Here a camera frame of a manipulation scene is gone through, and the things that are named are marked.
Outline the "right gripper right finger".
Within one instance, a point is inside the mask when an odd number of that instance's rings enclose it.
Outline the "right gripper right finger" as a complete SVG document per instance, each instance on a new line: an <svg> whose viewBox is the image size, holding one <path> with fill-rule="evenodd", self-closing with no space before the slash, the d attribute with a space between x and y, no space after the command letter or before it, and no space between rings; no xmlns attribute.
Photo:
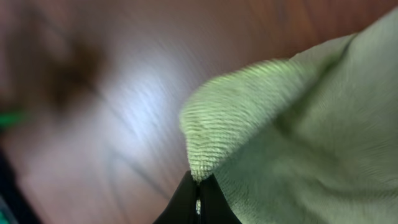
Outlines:
<svg viewBox="0 0 398 224"><path fill-rule="evenodd" d="M199 199L200 224L241 224L230 209L213 174L201 181Z"/></svg>

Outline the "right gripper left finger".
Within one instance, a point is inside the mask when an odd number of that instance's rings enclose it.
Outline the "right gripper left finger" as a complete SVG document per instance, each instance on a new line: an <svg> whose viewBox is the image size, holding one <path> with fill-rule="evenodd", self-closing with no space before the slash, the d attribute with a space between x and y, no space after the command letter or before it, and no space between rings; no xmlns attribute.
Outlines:
<svg viewBox="0 0 398 224"><path fill-rule="evenodd" d="M154 224L197 224L197 199L197 183L191 172L187 171L170 202Z"/></svg>

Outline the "green microfiber cloth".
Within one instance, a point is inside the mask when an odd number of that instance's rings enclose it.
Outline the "green microfiber cloth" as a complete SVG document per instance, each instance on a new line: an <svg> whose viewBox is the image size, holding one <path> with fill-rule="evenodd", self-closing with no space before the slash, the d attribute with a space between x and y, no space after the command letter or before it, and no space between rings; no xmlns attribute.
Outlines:
<svg viewBox="0 0 398 224"><path fill-rule="evenodd" d="M243 223L396 223L397 11L208 81L180 127Z"/></svg>

